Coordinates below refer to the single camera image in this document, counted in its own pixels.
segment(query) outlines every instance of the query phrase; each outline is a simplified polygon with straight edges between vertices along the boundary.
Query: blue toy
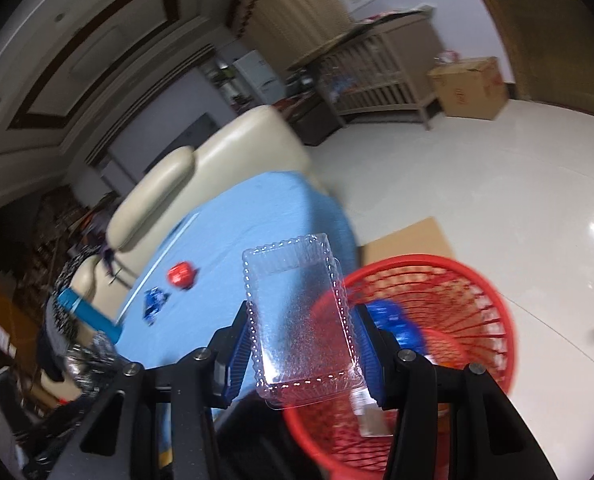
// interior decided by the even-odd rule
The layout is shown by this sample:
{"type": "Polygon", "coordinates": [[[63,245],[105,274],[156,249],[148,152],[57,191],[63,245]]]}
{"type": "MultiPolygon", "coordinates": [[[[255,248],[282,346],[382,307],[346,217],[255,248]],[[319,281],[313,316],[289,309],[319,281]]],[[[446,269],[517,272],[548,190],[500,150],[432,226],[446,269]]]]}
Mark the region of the blue toy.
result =
{"type": "Polygon", "coordinates": [[[168,301],[168,296],[165,292],[162,292],[157,287],[151,288],[146,292],[146,304],[143,309],[143,319],[152,325],[155,322],[155,317],[161,310],[161,307],[168,301]]]}
{"type": "Polygon", "coordinates": [[[416,323],[408,320],[401,307],[391,300],[366,303],[366,309],[377,328],[391,332],[401,348],[426,355],[426,342],[416,323]]]}

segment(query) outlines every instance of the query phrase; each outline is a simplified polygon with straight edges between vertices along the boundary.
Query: screw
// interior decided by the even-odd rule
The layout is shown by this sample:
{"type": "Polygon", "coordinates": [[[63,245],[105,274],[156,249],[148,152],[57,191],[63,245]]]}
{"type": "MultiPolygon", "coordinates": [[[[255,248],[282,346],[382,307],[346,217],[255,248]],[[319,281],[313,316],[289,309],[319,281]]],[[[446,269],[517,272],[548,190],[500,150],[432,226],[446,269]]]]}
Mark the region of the screw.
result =
{"type": "Polygon", "coordinates": [[[482,375],[482,373],[486,371],[486,367],[484,365],[480,365],[479,363],[469,364],[468,369],[475,375],[482,375]]]}
{"type": "Polygon", "coordinates": [[[211,356],[210,349],[204,347],[196,348],[192,351],[191,356],[195,361],[205,361],[208,357],[211,356]]]}
{"type": "Polygon", "coordinates": [[[411,361],[415,360],[417,354],[415,354],[415,352],[412,350],[404,349],[397,352],[397,357],[402,361],[410,363],[411,361]]]}
{"type": "Polygon", "coordinates": [[[123,367],[123,375],[132,377],[137,375],[143,367],[139,363],[128,363],[123,367]]]}

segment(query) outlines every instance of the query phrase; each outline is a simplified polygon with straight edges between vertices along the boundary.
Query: sofa armrest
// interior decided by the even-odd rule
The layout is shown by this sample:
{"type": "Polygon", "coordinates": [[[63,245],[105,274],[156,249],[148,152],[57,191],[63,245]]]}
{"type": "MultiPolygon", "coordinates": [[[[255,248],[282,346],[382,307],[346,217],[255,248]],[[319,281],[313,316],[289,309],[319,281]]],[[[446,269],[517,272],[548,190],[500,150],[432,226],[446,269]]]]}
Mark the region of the sofa armrest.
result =
{"type": "Polygon", "coordinates": [[[165,156],[130,192],[112,215],[106,239],[121,250],[149,216],[189,176],[195,168],[195,152],[183,146],[165,156]]]}
{"type": "Polygon", "coordinates": [[[86,258],[70,280],[70,288],[74,290],[80,298],[90,303],[94,298],[95,278],[94,267],[99,262],[99,256],[90,256],[86,258]]]}

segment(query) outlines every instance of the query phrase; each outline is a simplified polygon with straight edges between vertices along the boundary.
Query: blue object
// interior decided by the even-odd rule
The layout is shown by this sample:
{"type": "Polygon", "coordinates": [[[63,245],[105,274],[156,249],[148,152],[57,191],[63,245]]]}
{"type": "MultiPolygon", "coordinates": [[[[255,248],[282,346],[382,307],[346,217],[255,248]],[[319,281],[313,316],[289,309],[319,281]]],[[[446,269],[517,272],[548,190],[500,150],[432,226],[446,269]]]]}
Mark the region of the blue object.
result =
{"type": "Polygon", "coordinates": [[[401,348],[426,355],[426,341],[416,323],[407,319],[401,307],[391,300],[375,300],[366,304],[375,326],[391,332],[401,348]]]}
{"type": "MultiPolygon", "coordinates": [[[[231,361],[226,365],[225,370],[229,374],[226,378],[226,387],[223,390],[223,397],[232,402],[238,396],[241,385],[244,382],[246,375],[246,368],[248,361],[250,361],[251,342],[248,336],[248,310],[247,308],[240,308],[240,313],[237,316],[243,316],[243,329],[237,335],[237,341],[232,352],[231,361]]],[[[238,325],[238,319],[235,318],[233,326],[238,325]]]]}
{"type": "Polygon", "coordinates": [[[161,310],[161,307],[168,301],[168,296],[170,296],[170,294],[162,292],[157,286],[146,292],[143,319],[146,320],[148,325],[152,325],[155,322],[155,318],[161,310]]]}
{"type": "Polygon", "coordinates": [[[382,406],[385,400],[386,390],[379,357],[366,331],[365,324],[359,314],[359,309],[352,308],[350,310],[350,316],[353,319],[355,338],[357,338],[357,342],[359,343],[359,358],[362,364],[363,378],[371,397],[376,400],[378,406],[382,406]]]}
{"type": "Polygon", "coordinates": [[[119,337],[122,335],[122,328],[115,325],[111,320],[88,303],[88,301],[83,300],[71,288],[62,291],[57,297],[57,301],[69,313],[78,317],[91,328],[104,332],[114,344],[119,341],[119,337]]]}

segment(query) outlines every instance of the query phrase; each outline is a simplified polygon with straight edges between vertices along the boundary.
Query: white tile floor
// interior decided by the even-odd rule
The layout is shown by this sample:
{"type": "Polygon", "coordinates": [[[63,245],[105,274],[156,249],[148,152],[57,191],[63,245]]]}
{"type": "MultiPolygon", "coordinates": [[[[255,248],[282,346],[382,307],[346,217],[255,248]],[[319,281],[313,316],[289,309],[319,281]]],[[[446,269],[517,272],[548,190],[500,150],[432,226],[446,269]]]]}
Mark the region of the white tile floor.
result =
{"type": "Polygon", "coordinates": [[[311,149],[361,244],[435,216],[508,300],[511,399],[560,480],[594,473],[594,117],[511,101],[495,121],[352,124],[311,149]]]}

